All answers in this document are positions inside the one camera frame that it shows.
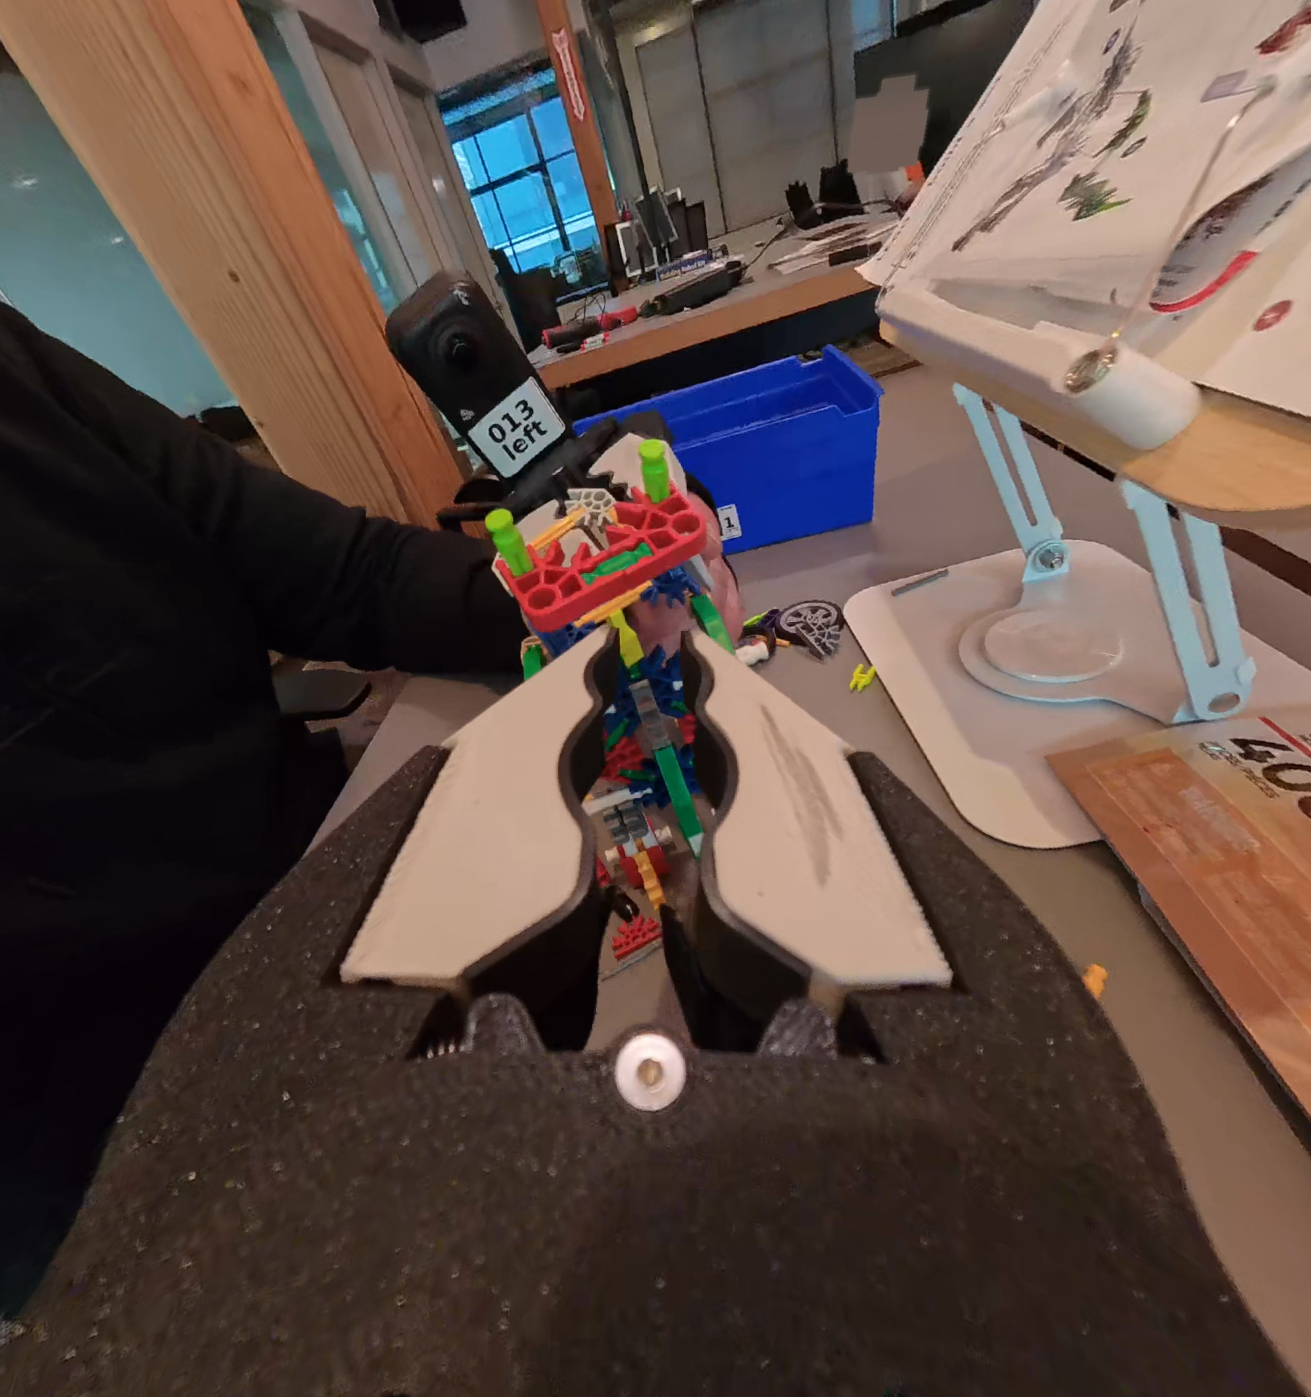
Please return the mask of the wooden pillar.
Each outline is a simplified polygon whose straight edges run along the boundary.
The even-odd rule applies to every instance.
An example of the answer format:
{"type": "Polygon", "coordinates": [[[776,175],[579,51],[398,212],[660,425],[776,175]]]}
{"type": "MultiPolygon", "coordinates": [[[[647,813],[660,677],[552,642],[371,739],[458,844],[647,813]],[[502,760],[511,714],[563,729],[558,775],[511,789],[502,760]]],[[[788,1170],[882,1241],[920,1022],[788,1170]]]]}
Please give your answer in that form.
{"type": "Polygon", "coordinates": [[[0,1],[0,39],[282,470],[434,526],[455,452],[239,4],[0,1]]]}

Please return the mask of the black office chair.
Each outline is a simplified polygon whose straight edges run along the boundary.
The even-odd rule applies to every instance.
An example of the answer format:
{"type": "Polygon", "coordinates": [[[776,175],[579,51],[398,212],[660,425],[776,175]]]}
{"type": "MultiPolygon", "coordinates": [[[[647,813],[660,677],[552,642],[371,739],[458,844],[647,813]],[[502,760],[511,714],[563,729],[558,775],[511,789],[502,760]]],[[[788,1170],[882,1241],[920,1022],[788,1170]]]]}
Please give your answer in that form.
{"type": "Polygon", "coordinates": [[[272,689],[286,720],[336,723],[356,714],[374,685],[354,671],[274,668],[272,689]]]}

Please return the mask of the person's left hand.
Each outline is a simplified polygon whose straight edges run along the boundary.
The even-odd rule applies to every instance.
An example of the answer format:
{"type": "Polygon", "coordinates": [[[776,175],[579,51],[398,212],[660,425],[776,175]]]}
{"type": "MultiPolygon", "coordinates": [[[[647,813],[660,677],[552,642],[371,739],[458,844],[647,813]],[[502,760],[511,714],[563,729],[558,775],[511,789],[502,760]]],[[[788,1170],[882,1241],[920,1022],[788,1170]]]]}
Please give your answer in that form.
{"type": "MultiPolygon", "coordinates": [[[[734,573],[722,565],[711,564],[714,590],[702,597],[717,606],[720,620],[731,638],[741,635],[746,609],[741,602],[738,582],[734,573]]],[[[661,650],[670,659],[681,652],[682,635],[699,629],[699,620],[685,599],[672,600],[652,593],[632,608],[632,626],[637,630],[644,655],[661,650]]]]}

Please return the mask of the white page holder clip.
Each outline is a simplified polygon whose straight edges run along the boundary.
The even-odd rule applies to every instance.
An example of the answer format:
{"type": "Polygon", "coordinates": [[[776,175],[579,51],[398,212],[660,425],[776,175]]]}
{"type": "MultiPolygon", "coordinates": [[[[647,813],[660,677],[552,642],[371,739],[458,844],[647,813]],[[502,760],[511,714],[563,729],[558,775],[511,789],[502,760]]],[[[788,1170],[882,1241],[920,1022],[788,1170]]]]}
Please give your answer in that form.
{"type": "Polygon", "coordinates": [[[1202,393],[1122,340],[1044,322],[1039,333],[1062,355],[1051,387],[1063,405],[1125,446],[1171,443],[1201,414],[1202,393]]]}

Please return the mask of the multicolour toy model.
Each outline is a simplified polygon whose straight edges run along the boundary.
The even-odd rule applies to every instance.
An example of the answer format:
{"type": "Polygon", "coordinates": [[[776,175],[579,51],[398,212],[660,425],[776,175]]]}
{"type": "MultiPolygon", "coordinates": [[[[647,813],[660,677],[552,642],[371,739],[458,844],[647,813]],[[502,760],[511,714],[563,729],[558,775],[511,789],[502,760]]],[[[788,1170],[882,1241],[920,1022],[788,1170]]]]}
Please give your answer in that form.
{"type": "Polygon", "coordinates": [[[607,964],[653,951],[666,912],[690,899],[712,813],[694,775],[694,709],[681,659],[657,647],[629,667],[602,720],[604,766],[584,798],[607,895],[607,964]]]}

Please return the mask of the red connector pair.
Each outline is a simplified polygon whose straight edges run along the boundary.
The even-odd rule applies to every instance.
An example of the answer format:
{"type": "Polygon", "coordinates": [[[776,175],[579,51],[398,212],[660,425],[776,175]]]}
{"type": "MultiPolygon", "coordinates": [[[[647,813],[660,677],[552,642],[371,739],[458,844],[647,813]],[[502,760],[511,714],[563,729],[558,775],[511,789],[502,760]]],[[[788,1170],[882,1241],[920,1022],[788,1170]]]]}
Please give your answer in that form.
{"type": "MultiPolygon", "coordinates": [[[[596,508],[595,550],[581,547],[572,561],[560,559],[557,544],[542,561],[533,558],[507,508],[492,508],[484,520],[495,547],[492,570],[516,600],[528,630],[540,638],[607,620],[699,558],[705,543],[700,517],[676,490],[657,502],[643,491],[620,500],[593,485],[569,494],[587,494],[588,506],[596,508]]],[[[561,535],[575,523],[570,515],[555,532],[561,535]]]]}

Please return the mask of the background office desk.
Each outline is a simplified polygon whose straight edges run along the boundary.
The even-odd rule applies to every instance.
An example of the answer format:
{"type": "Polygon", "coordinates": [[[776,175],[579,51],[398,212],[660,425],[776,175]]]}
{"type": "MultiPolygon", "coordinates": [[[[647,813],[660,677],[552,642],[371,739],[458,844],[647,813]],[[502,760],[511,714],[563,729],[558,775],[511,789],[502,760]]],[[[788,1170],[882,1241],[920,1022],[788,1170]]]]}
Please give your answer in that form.
{"type": "Polygon", "coordinates": [[[625,323],[596,348],[566,355],[540,349],[528,358],[545,387],[558,394],[601,376],[669,360],[824,307],[847,308],[874,320],[876,298],[877,287],[852,264],[794,274],[758,269],[750,283],[706,305],[672,317],[625,323]]]}

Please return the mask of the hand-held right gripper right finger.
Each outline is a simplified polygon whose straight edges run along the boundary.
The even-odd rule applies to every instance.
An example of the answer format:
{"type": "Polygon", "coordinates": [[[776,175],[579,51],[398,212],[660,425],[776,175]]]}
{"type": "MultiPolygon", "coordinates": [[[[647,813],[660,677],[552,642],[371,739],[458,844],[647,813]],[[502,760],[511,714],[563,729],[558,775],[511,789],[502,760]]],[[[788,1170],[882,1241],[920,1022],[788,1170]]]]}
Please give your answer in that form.
{"type": "Polygon", "coordinates": [[[696,765],[714,807],[694,918],[711,986],[729,999],[950,987],[856,751],[699,632],[690,682],[696,765]]]}

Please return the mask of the orange rod blue connector frame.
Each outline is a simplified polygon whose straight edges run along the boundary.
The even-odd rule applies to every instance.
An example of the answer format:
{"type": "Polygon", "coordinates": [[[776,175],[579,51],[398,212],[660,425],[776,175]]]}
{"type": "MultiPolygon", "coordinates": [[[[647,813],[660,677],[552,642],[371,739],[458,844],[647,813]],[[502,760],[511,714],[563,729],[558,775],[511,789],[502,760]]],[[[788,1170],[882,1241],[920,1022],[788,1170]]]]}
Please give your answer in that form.
{"type": "MultiPolygon", "coordinates": [[[[643,491],[650,502],[663,499],[670,490],[676,490],[684,496],[694,494],[682,466],[675,460],[672,447],[657,437],[643,438],[635,434],[631,434],[629,438],[623,437],[601,463],[607,466],[610,461],[617,463],[617,478],[638,484],[635,493],[643,491]]],[[[702,559],[696,558],[687,562],[681,571],[655,582],[638,600],[613,611],[607,620],[596,624],[567,627],[545,638],[531,633],[525,626],[529,632],[522,650],[525,667],[533,670],[536,665],[555,659],[570,650],[581,638],[608,626],[614,627],[620,636],[623,659],[629,664],[640,661],[644,653],[641,639],[632,626],[632,608],[652,593],[672,600],[685,599],[696,614],[699,626],[729,642],[729,632],[720,620],[717,606],[702,597],[709,585],[709,576],[702,567],[702,559]]]]}

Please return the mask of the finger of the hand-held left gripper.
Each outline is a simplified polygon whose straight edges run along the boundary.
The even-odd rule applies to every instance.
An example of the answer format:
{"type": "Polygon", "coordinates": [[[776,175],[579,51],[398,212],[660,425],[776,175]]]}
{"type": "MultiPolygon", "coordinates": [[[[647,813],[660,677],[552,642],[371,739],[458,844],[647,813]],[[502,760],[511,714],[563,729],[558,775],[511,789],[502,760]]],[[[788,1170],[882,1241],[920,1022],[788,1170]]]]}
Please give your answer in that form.
{"type": "Polygon", "coordinates": [[[688,494],[688,499],[705,528],[705,543],[699,555],[711,583],[706,591],[715,603],[726,629],[743,630],[746,624],[746,606],[735,573],[725,558],[717,515],[709,503],[699,494],[688,494]]]}
{"type": "Polygon", "coordinates": [[[590,503],[587,494],[569,494],[566,500],[546,502],[525,514],[523,518],[516,518],[514,526],[533,558],[542,561],[552,544],[560,547],[561,561],[572,561],[581,547],[595,550],[596,508],[588,506],[590,503]],[[557,526],[570,515],[576,517],[576,523],[558,535],[557,526]]]}

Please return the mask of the printed toy packet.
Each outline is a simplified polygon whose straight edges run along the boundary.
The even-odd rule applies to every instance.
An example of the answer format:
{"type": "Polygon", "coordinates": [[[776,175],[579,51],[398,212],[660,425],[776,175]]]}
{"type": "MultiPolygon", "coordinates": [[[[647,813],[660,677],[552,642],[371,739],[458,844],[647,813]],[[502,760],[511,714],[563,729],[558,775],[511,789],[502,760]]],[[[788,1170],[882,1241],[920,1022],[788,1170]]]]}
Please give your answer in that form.
{"type": "Polygon", "coordinates": [[[1311,1126],[1311,704],[1047,760],[1311,1126]]]}

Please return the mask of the instruction booklet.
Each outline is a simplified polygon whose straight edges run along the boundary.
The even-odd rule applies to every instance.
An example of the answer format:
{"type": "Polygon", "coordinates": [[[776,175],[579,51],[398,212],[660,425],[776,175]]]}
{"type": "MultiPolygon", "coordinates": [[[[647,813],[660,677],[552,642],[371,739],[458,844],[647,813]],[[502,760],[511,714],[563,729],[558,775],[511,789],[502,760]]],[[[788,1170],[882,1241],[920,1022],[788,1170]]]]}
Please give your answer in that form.
{"type": "Polygon", "coordinates": [[[861,274],[1311,419],[1311,3],[1039,3],[861,274]]]}

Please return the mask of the person's left forearm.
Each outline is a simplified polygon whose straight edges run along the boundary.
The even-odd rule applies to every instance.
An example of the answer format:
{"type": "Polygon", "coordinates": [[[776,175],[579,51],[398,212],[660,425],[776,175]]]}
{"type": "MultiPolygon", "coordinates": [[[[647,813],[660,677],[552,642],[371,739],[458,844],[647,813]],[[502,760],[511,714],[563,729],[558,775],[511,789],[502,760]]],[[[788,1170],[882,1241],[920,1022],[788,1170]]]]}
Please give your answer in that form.
{"type": "Polygon", "coordinates": [[[192,438],[161,491],[232,574],[271,648],[368,671],[520,671],[528,630],[490,547],[369,515],[206,432],[192,438]]]}

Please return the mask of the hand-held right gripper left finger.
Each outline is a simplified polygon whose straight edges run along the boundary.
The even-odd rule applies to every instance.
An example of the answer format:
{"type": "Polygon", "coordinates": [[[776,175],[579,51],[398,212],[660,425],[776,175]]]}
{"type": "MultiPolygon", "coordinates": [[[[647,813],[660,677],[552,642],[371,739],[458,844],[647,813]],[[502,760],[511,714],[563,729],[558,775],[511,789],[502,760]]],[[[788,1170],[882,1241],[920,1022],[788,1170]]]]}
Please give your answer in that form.
{"type": "Polygon", "coordinates": [[[340,963],[343,983],[563,995],[599,954],[598,780],[616,635],[588,635],[442,747],[340,963]]]}

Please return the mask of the blue bin with sticker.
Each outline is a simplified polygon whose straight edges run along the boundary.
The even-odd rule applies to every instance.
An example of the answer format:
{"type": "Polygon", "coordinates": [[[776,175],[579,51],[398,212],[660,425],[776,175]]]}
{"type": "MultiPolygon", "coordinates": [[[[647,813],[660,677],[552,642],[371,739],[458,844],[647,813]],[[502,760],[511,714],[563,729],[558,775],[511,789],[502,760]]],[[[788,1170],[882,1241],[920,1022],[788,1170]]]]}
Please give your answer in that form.
{"type": "Polygon", "coordinates": [[[614,410],[658,413],[675,456],[714,499],[734,555],[867,525],[882,384],[839,349],[782,358],[614,410]]]}

